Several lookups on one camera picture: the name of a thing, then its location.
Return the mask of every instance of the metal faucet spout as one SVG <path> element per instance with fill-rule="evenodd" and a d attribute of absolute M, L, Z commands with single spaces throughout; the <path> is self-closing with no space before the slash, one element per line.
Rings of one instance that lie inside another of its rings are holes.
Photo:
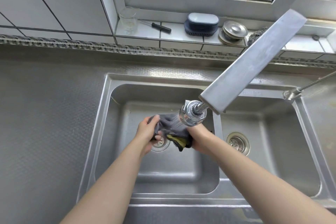
<path fill-rule="evenodd" d="M 222 113 L 306 21 L 307 19 L 298 12 L 288 10 L 200 94 L 199 98 L 202 102 L 197 101 L 197 103 L 193 102 L 193 105 L 183 106 L 184 118 L 180 116 L 181 121 L 187 126 L 201 123 L 205 119 L 204 112 L 208 107 L 217 115 Z"/>

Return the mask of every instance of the sink drain strainer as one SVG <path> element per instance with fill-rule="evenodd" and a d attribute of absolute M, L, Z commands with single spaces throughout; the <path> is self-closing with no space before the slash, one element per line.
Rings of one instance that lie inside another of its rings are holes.
<path fill-rule="evenodd" d="M 160 152 L 168 148 L 170 141 L 166 138 L 152 145 L 152 151 Z"/>
<path fill-rule="evenodd" d="M 229 134 L 226 142 L 245 156 L 250 152 L 250 143 L 242 133 L 233 132 Z"/>

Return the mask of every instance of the dish cloth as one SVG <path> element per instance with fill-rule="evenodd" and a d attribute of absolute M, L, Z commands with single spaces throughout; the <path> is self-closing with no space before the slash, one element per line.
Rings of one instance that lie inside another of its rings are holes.
<path fill-rule="evenodd" d="M 163 137 L 172 141 L 179 151 L 183 151 L 184 148 L 191 148 L 193 144 L 193 138 L 189 134 L 187 127 L 182 125 L 176 114 L 161 114 L 160 121 L 154 128 L 154 135 L 152 140 L 155 140 L 155 136 L 162 131 Z"/>

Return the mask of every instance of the window frame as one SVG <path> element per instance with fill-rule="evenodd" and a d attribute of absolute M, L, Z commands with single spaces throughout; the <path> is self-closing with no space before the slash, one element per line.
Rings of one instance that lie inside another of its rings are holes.
<path fill-rule="evenodd" d="M 291 7 L 308 18 L 325 18 L 311 16 L 305 2 L 311 3 L 312 0 L 115 0 L 115 5 L 117 12 L 125 6 L 137 8 L 139 19 L 169 22 L 184 22 L 191 12 L 211 13 L 223 18 L 275 21 Z"/>

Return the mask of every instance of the faucet spray head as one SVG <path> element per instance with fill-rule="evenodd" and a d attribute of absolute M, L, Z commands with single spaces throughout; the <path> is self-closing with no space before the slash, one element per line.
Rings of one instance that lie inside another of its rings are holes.
<path fill-rule="evenodd" d="M 181 122 L 188 126 L 196 126 L 206 118 L 208 106 L 197 100 L 186 100 L 179 112 Z"/>

